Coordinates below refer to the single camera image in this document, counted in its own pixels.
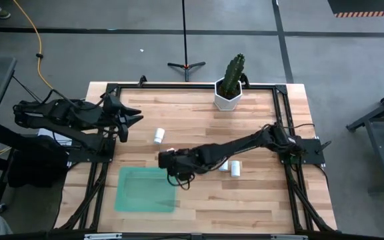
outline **light stand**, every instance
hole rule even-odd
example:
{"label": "light stand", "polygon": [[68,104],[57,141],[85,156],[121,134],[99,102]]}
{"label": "light stand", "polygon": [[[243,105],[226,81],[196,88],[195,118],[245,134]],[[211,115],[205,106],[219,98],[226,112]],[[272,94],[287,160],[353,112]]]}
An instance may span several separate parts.
{"label": "light stand", "polygon": [[187,64],[187,44],[186,44],[186,19],[185,19],[185,0],[181,0],[181,7],[183,10],[183,40],[184,40],[184,45],[185,45],[185,64],[176,64],[176,63],[168,63],[168,66],[171,67],[180,67],[185,71],[185,81],[189,81],[189,70],[192,67],[196,66],[202,66],[205,65],[205,62],[200,62],[200,63],[194,63],[194,64]]}

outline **gray concrete floor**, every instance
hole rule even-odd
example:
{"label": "gray concrete floor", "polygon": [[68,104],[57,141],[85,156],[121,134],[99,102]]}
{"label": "gray concrete floor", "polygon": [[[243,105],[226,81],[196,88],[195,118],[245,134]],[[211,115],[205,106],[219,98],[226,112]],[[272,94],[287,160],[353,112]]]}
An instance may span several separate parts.
{"label": "gray concrete floor", "polygon": [[[104,29],[181,29],[176,0],[19,0],[39,27]],[[0,1],[12,18],[0,26],[28,26],[11,1]],[[336,19],[325,0],[279,0],[286,31],[384,32],[384,17]],[[271,0],[186,0],[188,28],[198,30],[276,30]],[[166,62],[183,63],[181,35],[41,34],[44,76],[70,97],[84,97],[90,81],[183,81],[182,72]],[[313,121],[326,148],[331,200],[339,230],[384,236],[384,194],[370,197],[367,188],[384,183],[363,129],[345,126],[377,106],[384,96],[384,38],[286,38],[295,83],[304,83]],[[214,81],[227,59],[246,56],[252,82],[285,83],[277,37],[190,35],[189,62],[206,61],[192,81]],[[0,33],[0,56],[19,62],[16,76],[40,96],[48,89],[36,73],[37,40],[32,33]],[[12,104],[29,96],[12,82],[0,108],[0,123],[28,132],[13,122]],[[26,186],[8,191],[3,214],[14,232],[50,229],[57,214],[62,183],[52,189]]]}

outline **wooden table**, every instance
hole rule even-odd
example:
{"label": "wooden table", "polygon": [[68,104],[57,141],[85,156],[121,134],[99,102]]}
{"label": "wooden table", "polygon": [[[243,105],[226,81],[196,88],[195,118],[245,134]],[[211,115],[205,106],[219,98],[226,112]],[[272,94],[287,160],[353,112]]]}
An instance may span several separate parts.
{"label": "wooden table", "polygon": [[[98,102],[106,84],[91,82],[87,101]],[[290,84],[287,89],[294,125],[312,123],[304,85]],[[293,233],[285,171],[278,156],[267,149],[254,149],[231,158],[242,163],[240,178],[214,171],[197,176],[188,191],[179,188],[173,213],[114,210],[120,168],[157,166],[155,155],[159,148],[153,144],[156,128],[166,130],[161,149],[179,149],[224,143],[275,122],[270,91],[244,90],[234,112],[218,111],[213,100],[210,89],[122,90],[121,102],[142,110],[144,119],[129,129],[127,143],[116,145],[105,185],[99,232]],[[296,134],[303,138],[315,136],[312,126],[300,127]],[[89,169],[90,164],[81,163],[68,172],[56,227],[64,224],[82,202]],[[310,202],[336,229],[324,175],[312,165],[305,165],[303,174]],[[298,208],[305,227],[300,203]]]}

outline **plant pot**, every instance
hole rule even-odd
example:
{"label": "plant pot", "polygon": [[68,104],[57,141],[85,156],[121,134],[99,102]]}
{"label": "plant pot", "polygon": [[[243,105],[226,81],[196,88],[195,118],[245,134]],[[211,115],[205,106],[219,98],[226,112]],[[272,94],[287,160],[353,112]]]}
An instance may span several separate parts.
{"label": "plant pot", "polygon": [[235,107],[237,106],[239,100],[241,99],[241,96],[243,95],[243,90],[241,88],[241,82],[238,81],[238,88],[239,88],[239,94],[238,96],[228,100],[219,94],[217,94],[217,87],[221,83],[221,81],[224,80],[224,78],[221,78],[217,80],[214,83],[214,104],[217,106],[217,108],[220,111],[233,111]]}

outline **cactus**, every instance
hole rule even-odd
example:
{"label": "cactus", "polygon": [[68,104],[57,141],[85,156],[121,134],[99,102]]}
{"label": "cactus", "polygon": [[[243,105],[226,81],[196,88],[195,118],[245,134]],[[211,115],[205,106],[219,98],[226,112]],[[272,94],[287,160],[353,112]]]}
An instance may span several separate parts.
{"label": "cactus", "polygon": [[218,94],[226,99],[232,99],[239,94],[238,80],[244,70],[244,55],[238,54],[227,66],[225,78],[219,86]]}

